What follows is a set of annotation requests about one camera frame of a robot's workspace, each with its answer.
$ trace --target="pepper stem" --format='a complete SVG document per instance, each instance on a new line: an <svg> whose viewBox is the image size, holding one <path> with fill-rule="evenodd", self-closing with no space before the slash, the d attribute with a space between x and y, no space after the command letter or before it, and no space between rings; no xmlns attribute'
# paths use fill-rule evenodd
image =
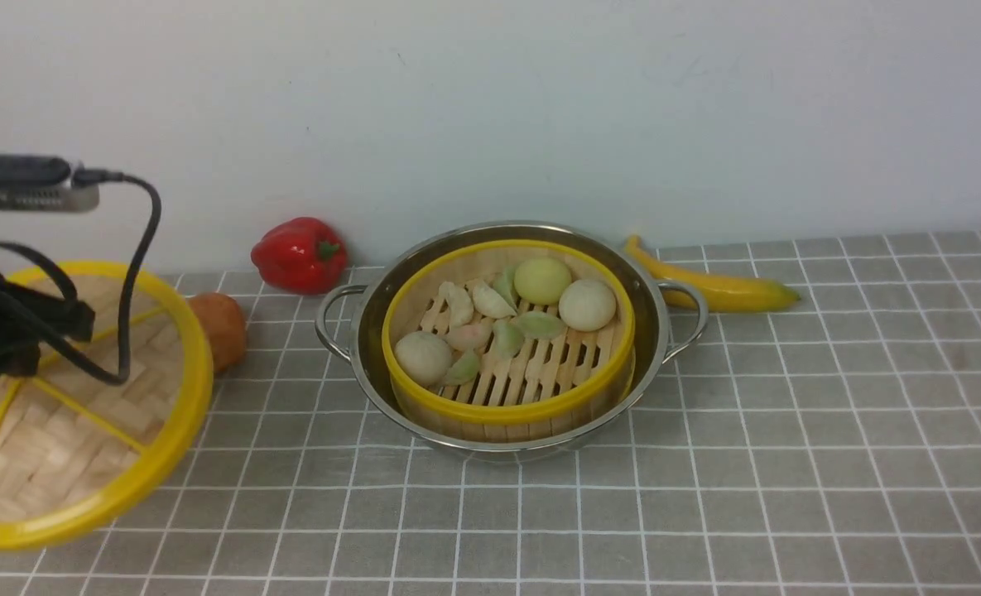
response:
<svg viewBox="0 0 981 596"><path fill-rule="evenodd" d="M327 261L331 259L338 251L339 251L338 244L332 244L331 242L317 243L317 257L321 261Z"/></svg>

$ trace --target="red bell pepper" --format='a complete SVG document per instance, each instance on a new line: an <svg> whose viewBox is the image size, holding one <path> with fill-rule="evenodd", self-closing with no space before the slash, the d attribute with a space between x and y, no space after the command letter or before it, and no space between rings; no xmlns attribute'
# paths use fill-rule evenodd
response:
<svg viewBox="0 0 981 596"><path fill-rule="evenodd" d="M339 282L347 249L327 223L294 218L268 231L251 250L262 281L296 294L324 294Z"/></svg>

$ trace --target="yellow rim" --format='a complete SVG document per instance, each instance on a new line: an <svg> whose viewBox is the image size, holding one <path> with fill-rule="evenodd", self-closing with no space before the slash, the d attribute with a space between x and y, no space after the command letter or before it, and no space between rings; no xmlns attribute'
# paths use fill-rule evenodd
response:
<svg viewBox="0 0 981 596"><path fill-rule="evenodd" d="M604 280L607 280L608 285L615 291L615 295L622 297L622 300L619 301L619 309L623 309L626 317L623 317L625 320L623 322L623 341L619 346L623 348L612 354L612 357L608 359L608 363L604 365L604 368L601 368L599 372L593 374L585 382L582 382L581 385L569 389L567 392L560 393L559 396L553 397L553 399L532 404L489 407L457 403L445 399L445 397L437 396L433 392L429 392L429 390L421 387L421 385L418 385L416 381L411 380L402 371L402 367L395 359L394 346L391 344L391 321L394 318L395 309L398 308L402 298L406 297L408 291L410 291L414 284L423 276L427 275L427 272L441 267L442 264L448 263L449 261L466 256L466 254L479 252L479 250L488 248L549 248L555 250L555 252L569 254L571 257L576 257L576 259L580 259L592 265L592 267L596 267L600 275L604 276ZM391 373L392 380L400 386L403 392L413 397L413 399L418 400L424 407L437 411L454 420L460 420L461 422L471 422L474 424L529 424L547 418L555 418L555 416L574 410L575 407L592 399L597 392L604 389L611 382L612 378L615 378L616 374L619 374L623 370L623 365L625 365L633 346L633 336L633 304L630 302L630 295L626 293L626 288L623 287L622 282L619 282L619 279L612 274L611 269L605 267L600 261L586 256L585 253L578 252L578 250L574 250L573 248L552 242L538 240L497 240L466 246L466 248L457 249L442 257L438 257L438 259L425 265L414 276L411 276L406 283L402 284L398 294L395 294L394 299L392 299L391 305L387 307L387 315L384 317L383 333L381 335L381 348L384 359L387 361L387 370Z"/></svg>
<svg viewBox="0 0 981 596"><path fill-rule="evenodd" d="M64 272L73 276L111 278L123 278L127 269L123 264L96 261L64 263L61 267ZM16 283L28 284L44 276L40 269L27 269L10 276L10 279ZM180 381L179 399L170 418L152 444L139 445L142 456L133 467L112 480L99 493L47 516L0 524L0 550L65 542L126 512L167 478L184 456L203 423L207 405L210 403L210 388L214 384L214 367L211 365L210 347L207 346L200 322L189 309L185 298L156 276L141 272L137 277L137 288L160 303L161 312L166 312L173 319L179 332L184 372ZM42 385L44 381L37 378L33 382ZM115 436L122 433L103 419L94 419L94 422L100 426L107 424L111 427L108 431Z"/></svg>

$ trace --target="woven bamboo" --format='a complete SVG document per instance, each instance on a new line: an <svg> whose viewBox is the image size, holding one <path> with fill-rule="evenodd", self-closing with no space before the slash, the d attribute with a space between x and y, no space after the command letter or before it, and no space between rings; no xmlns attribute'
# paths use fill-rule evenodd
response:
<svg viewBox="0 0 981 596"><path fill-rule="evenodd" d="M74 276L97 313L84 351L108 370L122 280ZM43 280L31 284L55 288ZM132 372L122 387L104 385L50 348L39 377L0 380L0 524L47 516L103 490L156 440L179 395L183 352L175 321L136 291L131 308Z"/></svg>

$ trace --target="bamboo steamer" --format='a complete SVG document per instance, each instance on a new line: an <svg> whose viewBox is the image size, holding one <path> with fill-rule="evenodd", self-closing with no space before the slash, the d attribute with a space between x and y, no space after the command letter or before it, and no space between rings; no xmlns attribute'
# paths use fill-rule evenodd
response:
<svg viewBox="0 0 981 596"><path fill-rule="evenodd" d="M79 348L114 370L126 267L62 268L97 314L92 342ZM40 271L12 279L55 291ZM130 329L132 368L122 387L44 346L39 376L0 378L0 550L63 542L108 523L167 478L191 444L213 384L199 321L172 287L142 272Z"/></svg>
<svg viewBox="0 0 981 596"><path fill-rule="evenodd" d="M532 257L555 257L574 279L606 283L615 294L614 320L595 332L567 329L552 340L528 339L515 358L499 358L494 338L479 347L478 377L431 392L402 371L394 346L407 333L445 335L450 313L438 287L452 281L468 288L493 282L509 265ZM520 314L555 306L520 302ZM482 316L475 314L472 322ZM633 380L634 310L623 284L603 264L551 242L502 240L455 250L427 264L399 288L385 316L381 343L392 388L407 418L438 433L471 441L529 441L576 429L618 403Z"/></svg>

